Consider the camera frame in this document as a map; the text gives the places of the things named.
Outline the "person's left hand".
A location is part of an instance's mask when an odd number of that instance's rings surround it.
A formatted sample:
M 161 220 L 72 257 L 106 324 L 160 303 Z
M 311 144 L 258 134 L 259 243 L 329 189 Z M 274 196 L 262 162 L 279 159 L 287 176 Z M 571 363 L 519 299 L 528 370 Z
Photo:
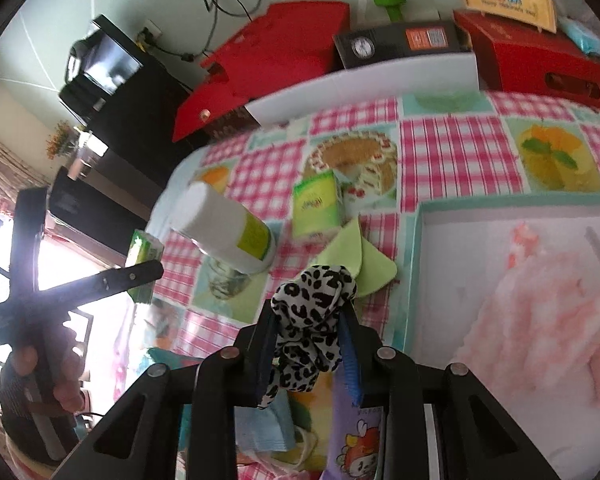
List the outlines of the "person's left hand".
M 67 413 L 79 413 L 85 408 L 80 385 L 85 364 L 76 332 L 61 325 L 46 336 L 50 339 L 35 346 L 15 346 L 9 363 L 18 376 L 35 382 L 43 400 L 57 403 Z

